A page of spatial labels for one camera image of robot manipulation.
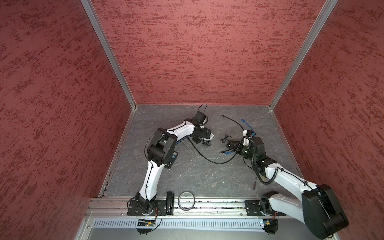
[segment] gray marble floor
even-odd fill
[[[147,161],[144,157],[144,145],[159,127],[171,128],[180,124],[184,118],[195,116],[196,105],[140,105],[136,111],[128,138],[118,160],[115,172],[110,182],[106,196],[134,196],[141,188]],[[234,122],[223,118],[224,114],[238,121],[244,129],[249,129],[240,118],[245,119],[261,137],[265,144],[267,155],[284,168],[298,174],[299,169],[293,162],[281,140],[272,116],[267,107],[263,106],[210,106],[205,114],[209,117],[206,127],[212,129],[215,135],[211,147],[197,147],[206,157],[217,157],[220,151],[226,150],[220,141],[225,134],[234,140],[242,138],[241,128]],[[191,143],[185,140],[191,149]],[[176,145],[179,153],[171,169],[164,169],[157,187],[157,195],[165,197],[167,191],[173,191],[175,196],[189,190],[195,196],[201,197],[260,197],[260,194],[277,190],[287,196],[292,196],[276,183],[263,185],[257,181],[256,189],[252,190],[255,173],[244,165],[241,156],[226,164],[213,164],[193,154],[182,142]],[[231,155],[217,159],[225,161]]]

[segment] red wall panel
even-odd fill
[[[383,11],[339,0],[275,108],[304,177],[336,191],[343,239],[384,236]]]
[[[130,106],[80,1],[2,1],[0,19],[0,238],[71,240]]]
[[[324,0],[93,0],[139,104],[268,105]]]

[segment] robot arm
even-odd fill
[[[291,199],[276,191],[266,193],[260,200],[264,214],[283,212],[303,222],[319,239],[324,239],[348,226],[347,216],[329,186],[325,184],[318,186],[308,182],[275,162],[267,165],[264,173],[269,179],[276,175],[274,181],[297,198]]]
[[[259,179],[269,179],[264,184],[277,182],[297,198],[291,199],[276,191],[263,194],[260,210],[264,215],[285,213],[303,222],[320,239],[348,226],[348,219],[333,190],[325,184],[318,186],[308,182],[267,157],[261,138],[255,137],[253,131],[243,131],[242,141],[231,140],[226,146],[244,158],[252,159]]]
[[[155,132],[146,149],[148,153],[147,174],[140,191],[135,196],[138,206],[145,214],[152,212],[161,172],[164,168],[170,169],[177,158],[176,143],[189,135],[212,139],[211,130],[204,127],[207,122],[208,117],[197,111],[192,119],[185,119],[181,124],[170,129],[159,128]]]

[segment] blue cable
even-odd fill
[[[179,144],[181,141],[183,141],[184,139],[186,139],[188,136],[189,136],[189,135],[186,135],[186,136],[183,137],[182,139],[178,140],[178,141],[176,142],[176,144]]]
[[[241,119],[241,121],[243,121],[246,125],[248,125],[248,127],[250,127],[251,128],[251,130],[252,130],[252,132],[255,132],[254,130],[253,130],[253,128],[244,120],[244,119]]]

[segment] wire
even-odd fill
[[[147,155],[145,154],[145,149],[147,148],[147,145],[148,145],[148,142],[149,142],[149,140],[151,139],[151,137],[153,136],[153,135],[155,135],[157,132],[159,132],[160,130],[157,130],[154,134],[152,134],[149,138],[148,138],[148,140],[147,140],[147,143],[145,143],[145,147],[144,147],[144,156],[145,156],[145,158],[151,163],[151,170],[149,171],[149,174],[148,174],[148,179],[147,179],[147,183],[145,184],[145,198],[146,198],[146,200],[150,200],[150,199],[148,199],[148,197],[147,197],[147,187],[148,187],[148,180],[149,180],[149,177],[150,177],[150,175],[151,175],[151,172],[152,172],[152,168],[153,168],[153,163],[152,163],[152,161],[151,160],[149,160],[148,159],[148,157],[147,157]]]
[[[192,141],[191,141],[191,139],[190,139],[189,137],[187,137],[187,139],[191,142],[192,146],[195,148],[195,150],[196,150],[196,151],[197,151],[203,158],[205,158],[206,160],[208,160],[209,162],[214,163],[214,164],[224,164],[224,163],[227,163],[227,162],[231,161],[231,160],[236,156],[236,154],[237,154],[237,153],[235,153],[235,155],[233,155],[233,157],[231,157],[231,159],[229,159],[228,161],[225,161],[225,162],[214,162],[214,161],[211,161],[211,160],[209,160],[208,158],[204,157],[204,155],[202,155],[201,152],[199,152],[199,150],[195,147],[195,145],[192,143]]]
[[[231,136],[228,136],[227,134],[224,136],[224,138],[223,139],[220,139],[220,141],[222,142],[222,143],[225,143],[226,141],[227,141],[227,138],[231,138],[231,140],[233,141],[233,138],[231,137]]]
[[[243,128],[243,126],[240,125],[240,123],[236,122],[236,121],[233,120],[232,118],[229,118],[229,117],[227,117],[227,116],[224,116],[223,114],[220,114],[220,115],[223,116],[223,117],[225,117],[225,118],[228,118],[229,120],[234,121],[234,122],[237,123],[237,124],[241,127],[241,129],[243,129],[243,131],[244,131],[244,128]]]
[[[211,140],[203,140],[202,138],[200,138],[200,140],[201,140],[201,145],[203,145],[204,148],[211,146]]]
[[[152,229],[151,231],[149,231],[148,233],[153,232],[156,228],[158,228],[158,226],[160,226],[161,222],[163,221],[163,212],[162,212],[160,209],[158,209],[158,208],[156,207],[156,211],[157,211],[157,210],[159,210],[160,213],[161,213],[161,220],[160,220],[160,223],[157,224],[157,226],[156,226],[154,229]]]
[[[243,158],[243,162],[244,162],[244,164],[245,164],[247,167],[249,167],[250,169],[253,170],[253,168],[251,168],[250,166],[248,166],[248,165],[245,163],[245,158]]]
[[[128,206],[128,204],[129,204],[134,198],[135,198],[135,197],[129,199],[128,202],[127,202],[127,216],[128,216],[128,211],[129,211],[129,206]]]
[[[204,104],[205,104],[205,109],[204,109],[204,112],[203,112],[203,113],[205,113],[205,110],[207,109],[207,106],[208,106],[206,103],[201,104],[201,106],[197,109],[197,111],[199,111],[200,108],[201,108]]]
[[[232,149],[228,149],[228,150],[224,150],[224,151],[221,151],[220,153],[226,153],[226,152],[230,152],[230,153],[232,153],[232,152],[234,152]]]
[[[206,116],[206,118],[205,118],[205,119],[206,119],[206,121],[205,121],[204,123],[200,124],[200,125],[199,125],[200,127],[202,127],[202,126],[204,126],[204,125],[206,125],[206,124],[207,124],[207,122],[208,122],[208,116]]]
[[[156,212],[155,212],[155,222],[156,222],[156,219],[157,219],[157,207],[156,208]]]
[[[151,172],[152,172],[152,168],[153,168],[153,163],[152,161],[149,161],[151,163],[151,169],[149,170],[149,174],[148,174],[148,178],[147,178],[147,183],[145,184],[145,198],[149,201],[150,199],[148,199],[147,197],[147,187],[148,187],[148,181],[149,181],[149,177],[151,176]]]
[[[276,228],[275,228],[275,233],[276,233],[278,228],[279,228],[279,216],[277,216],[277,219],[275,219],[275,220],[276,220]]]
[[[251,128],[252,132],[255,132],[255,131],[253,130],[253,128],[251,127],[251,125],[249,125],[244,119],[241,119],[241,121],[243,121],[246,125],[248,125],[248,127]]]
[[[264,184],[264,185],[271,184],[275,180],[279,170],[277,168],[275,169],[275,172],[273,173],[273,176],[272,176],[272,178],[270,180],[268,180],[266,182],[264,182],[264,180],[262,180],[262,178],[260,177],[260,174],[257,172],[257,170],[255,169],[255,166],[253,164],[254,163],[254,159],[255,159],[255,155],[256,155],[256,148],[257,148],[257,146],[256,146],[255,142],[252,139],[248,138],[248,137],[249,137],[249,135],[244,136],[244,138],[248,139],[255,146],[255,150],[253,151],[252,161],[251,161],[252,169],[255,171],[257,178],[261,181],[262,184]]]
[[[182,143],[189,149],[191,150],[192,153],[194,153],[195,155],[199,156],[199,157],[202,157],[201,155],[195,153],[184,141],[182,141]],[[226,155],[223,155],[223,156],[219,156],[219,157],[208,157],[208,159],[210,160],[214,160],[214,159],[219,159],[219,158],[222,158],[222,157],[225,157]]]
[[[276,211],[275,211],[275,215],[273,216],[271,222],[275,219],[275,217],[276,217]]]
[[[177,127],[177,128],[175,128],[175,129],[167,129],[167,130],[168,130],[168,131],[172,131],[172,132],[174,132],[175,130],[177,130],[177,129],[179,129],[179,128],[181,128],[181,127],[184,127],[185,125],[187,125],[187,120],[183,119],[183,122],[184,122],[184,125],[182,125],[182,126],[180,126],[180,127]]]

